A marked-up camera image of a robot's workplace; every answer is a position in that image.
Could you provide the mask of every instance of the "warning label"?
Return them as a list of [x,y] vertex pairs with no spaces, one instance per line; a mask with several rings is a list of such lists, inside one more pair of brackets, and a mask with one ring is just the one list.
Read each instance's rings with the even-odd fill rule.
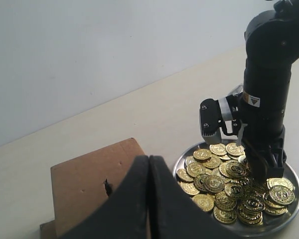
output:
[[260,98],[259,97],[251,96],[244,91],[243,99],[246,103],[250,104],[251,106],[258,107],[258,108],[260,107]]

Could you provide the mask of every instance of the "table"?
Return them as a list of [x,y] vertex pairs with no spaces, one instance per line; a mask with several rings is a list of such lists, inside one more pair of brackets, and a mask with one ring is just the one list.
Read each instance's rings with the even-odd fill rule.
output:
[[[243,82],[244,47],[226,52],[77,116],[0,147],[0,239],[38,239],[53,219],[50,167],[134,137],[170,168],[202,141],[199,104]],[[299,60],[285,116],[288,162],[299,176]],[[270,238],[299,239],[299,214]]]

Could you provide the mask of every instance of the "pile of gold coins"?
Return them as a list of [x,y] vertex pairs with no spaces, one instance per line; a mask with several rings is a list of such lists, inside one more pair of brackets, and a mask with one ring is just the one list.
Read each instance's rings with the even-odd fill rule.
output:
[[263,212],[280,216],[295,200],[294,186],[287,178],[270,178],[261,184],[252,177],[243,146],[236,143],[198,149],[177,170],[179,185],[216,220],[232,224],[261,225]]

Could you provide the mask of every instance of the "metal tray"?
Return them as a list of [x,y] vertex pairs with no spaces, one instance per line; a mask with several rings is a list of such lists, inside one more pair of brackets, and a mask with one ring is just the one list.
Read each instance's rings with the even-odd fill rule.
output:
[[[228,144],[231,142],[235,142],[235,140],[232,139],[223,139],[223,144]],[[199,143],[197,145],[194,145],[193,147],[189,148],[176,162],[174,169],[173,169],[173,177],[176,179],[176,171],[179,168],[184,168],[185,158],[187,156],[193,155],[193,152],[196,151],[199,148],[209,148],[209,145],[207,145],[205,142]],[[284,177],[288,178],[295,186],[295,201],[288,206],[288,212],[283,214],[282,216],[274,217],[270,216],[266,213],[263,213],[263,223],[261,225],[257,226],[248,226],[245,224],[242,224],[239,220],[237,220],[235,223],[231,225],[225,225],[222,224],[227,229],[234,231],[236,234],[238,234],[241,237],[260,237],[269,235],[271,233],[277,232],[284,228],[292,221],[292,219],[295,218],[299,211],[299,179],[296,175],[296,173],[293,171],[293,169],[286,164],[285,166],[285,172]],[[213,218],[212,214],[210,214],[211,220],[215,220],[215,222],[219,223],[216,219]]]

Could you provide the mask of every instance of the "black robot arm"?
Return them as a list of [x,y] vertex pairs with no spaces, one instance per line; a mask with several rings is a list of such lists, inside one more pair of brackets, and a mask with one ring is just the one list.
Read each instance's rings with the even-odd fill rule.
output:
[[[237,135],[259,181],[282,177],[285,115],[292,64],[299,59],[299,0],[279,1],[275,10],[256,16],[245,32],[243,91],[200,105],[201,133],[207,143]],[[226,121],[232,122],[228,133]]]

